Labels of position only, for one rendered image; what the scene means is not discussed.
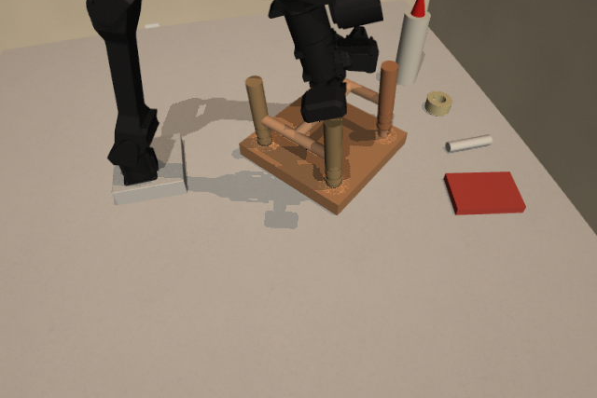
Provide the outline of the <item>brown wooden stool legs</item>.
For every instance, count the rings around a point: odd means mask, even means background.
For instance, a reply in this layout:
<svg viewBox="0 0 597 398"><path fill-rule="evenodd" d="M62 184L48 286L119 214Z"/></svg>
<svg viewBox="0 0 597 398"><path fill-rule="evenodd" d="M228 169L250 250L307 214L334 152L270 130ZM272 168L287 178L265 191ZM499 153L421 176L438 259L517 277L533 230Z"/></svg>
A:
<svg viewBox="0 0 597 398"><path fill-rule="evenodd" d="M377 128L379 136L384 138L392 128L393 111L396 96L398 64L385 61L381 66L379 93L361 86L347 78L346 96L351 92L378 105ZM290 141L313 152L325 160L326 183L337 187L342 181L342 118L323 120L324 145L305 134L319 121L306 123L302 121L295 129L290 128L268 114L262 78L249 76L245 80L251 113L254 121L257 142L269 145L272 142L271 130L281 134Z"/></svg>

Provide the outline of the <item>flat red rectangular block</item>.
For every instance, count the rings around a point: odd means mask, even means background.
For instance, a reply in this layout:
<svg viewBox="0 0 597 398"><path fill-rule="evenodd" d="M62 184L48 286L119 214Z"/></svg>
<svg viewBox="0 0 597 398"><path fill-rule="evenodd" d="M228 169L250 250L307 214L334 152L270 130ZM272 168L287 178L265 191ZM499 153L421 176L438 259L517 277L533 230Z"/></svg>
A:
<svg viewBox="0 0 597 398"><path fill-rule="evenodd" d="M523 213L526 206L510 172L445 173L455 215Z"/></svg>

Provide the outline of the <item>brown wooden stool seat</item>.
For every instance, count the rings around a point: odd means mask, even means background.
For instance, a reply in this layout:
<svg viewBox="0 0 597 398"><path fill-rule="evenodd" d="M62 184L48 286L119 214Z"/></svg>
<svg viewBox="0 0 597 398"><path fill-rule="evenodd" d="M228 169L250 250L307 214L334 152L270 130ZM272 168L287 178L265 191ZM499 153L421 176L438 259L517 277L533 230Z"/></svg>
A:
<svg viewBox="0 0 597 398"><path fill-rule="evenodd" d="M295 129L303 121L302 96L274 118ZM239 143L240 153L338 215L406 142L408 133L393 125L386 137L380 137L376 121L347 103L342 117L342 181L337 187L326 183L323 158L273 130L271 144L260 145L253 132Z"/></svg>

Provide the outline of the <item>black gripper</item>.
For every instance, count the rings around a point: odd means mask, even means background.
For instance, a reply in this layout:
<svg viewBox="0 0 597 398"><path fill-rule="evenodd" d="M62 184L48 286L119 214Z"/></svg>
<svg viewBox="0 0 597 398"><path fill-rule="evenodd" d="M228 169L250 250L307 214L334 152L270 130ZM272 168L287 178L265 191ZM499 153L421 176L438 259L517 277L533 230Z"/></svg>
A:
<svg viewBox="0 0 597 398"><path fill-rule="evenodd" d="M300 112L303 120L312 123L344 117L347 114L346 82L343 82L346 76L335 76L334 28L320 42L306 46L294 45L295 58L300 60L303 68L303 81L310 81L312 87L302 96Z"/></svg>

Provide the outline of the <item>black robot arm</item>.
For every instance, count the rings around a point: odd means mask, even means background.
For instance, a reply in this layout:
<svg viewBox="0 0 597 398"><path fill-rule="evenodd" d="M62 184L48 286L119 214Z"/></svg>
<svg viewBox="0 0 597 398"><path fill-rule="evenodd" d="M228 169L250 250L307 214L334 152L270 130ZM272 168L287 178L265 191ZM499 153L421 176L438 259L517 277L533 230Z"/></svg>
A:
<svg viewBox="0 0 597 398"><path fill-rule="evenodd" d="M136 40L141 5L142 0L86 1L93 28L105 41L118 107L115 142L107 159L119 165L124 185L157 180L159 169L150 147L159 126L158 110L145 104ZM273 0L268 16L285 16L294 43L306 46L331 32L325 5L339 29L354 27L346 38L338 38L334 31L336 76L345 76L344 69L374 73L378 45L361 25L383 21L380 0Z"/></svg>

